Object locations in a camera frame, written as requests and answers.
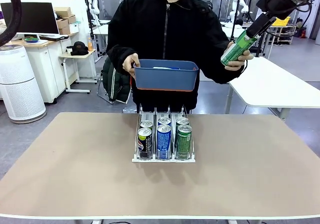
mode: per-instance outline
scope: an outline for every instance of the person's right hand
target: person's right hand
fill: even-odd
[[[125,71],[127,71],[134,79],[136,78],[135,69],[132,68],[132,63],[136,63],[136,67],[140,67],[140,62],[138,58],[138,54],[134,53],[129,55],[123,62],[122,66]]]

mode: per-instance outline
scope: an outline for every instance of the small side table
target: small side table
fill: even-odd
[[[68,53],[63,53],[59,56],[59,58],[63,58],[63,62],[62,62],[62,66],[63,66],[63,69],[64,69],[64,76],[65,76],[65,82],[66,82],[66,92],[72,92],[72,93],[87,93],[87,94],[90,94],[90,90],[89,89],[71,89],[70,87],[70,82],[69,82],[69,77],[68,77],[68,73],[67,73],[67,67],[66,67],[66,61],[68,58],[73,58],[75,59],[75,62],[74,62],[74,69],[75,69],[75,74],[76,74],[76,82],[77,83],[95,83],[97,84],[97,80],[95,79],[86,79],[86,80],[80,80],[79,78],[79,71],[78,71],[78,64],[77,64],[77,59],[81,58],[88,58],[91,54],[93,54],[96,50],[93,49],[92,51],[89,51],[88,54],[86,55],[70,55]]]

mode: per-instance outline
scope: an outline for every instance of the can dispenser rack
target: can dispenser rack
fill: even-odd
[[[169,158],[166,160],[159,159],[157,157],[157,128],[158,128],[158,119],[161,117],[169,117],[171,120],[171,141],[169,147]],[[139,109],[139,117],[136,125],[136,133],[135,133],[135,143],[134,143],[134,154],[132,162],[134,163],[159,163],[159,162],[169,162],[169,163],[195,163],[195,147],[194,140],[191,134],[190,137],[190,149],[188,153],[187,159],[178,159],[177,158],[177,150],[174,145],[176,138],[176,120],[180,117],[188,118],[188,114],[186,109],[183,107],[180,113],[170,112],[170,107],[168,108],[168,112],[157,112],[157,109],[154,109],[154,112],[143,112],[142,107]],[[140,129],[141,121],[148,120],[152,122],[152,149],[149,151],[148,156],[149,159],[144,159],[140,157],[140,151],[138,147],[138,130]]]

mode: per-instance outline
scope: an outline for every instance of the yellow bin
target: yellow bin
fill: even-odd
[[[284,20],[276,18],[276,21],[272,24],[272,26],[286,26],[291,17],[287,17]]]

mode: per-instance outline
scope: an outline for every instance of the white cylindrical air purifier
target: white cylindrical air purifier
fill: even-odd
[[[0,47],[0,92],[14,123],[34,122],[47,113],[26,49],[21,45]]]

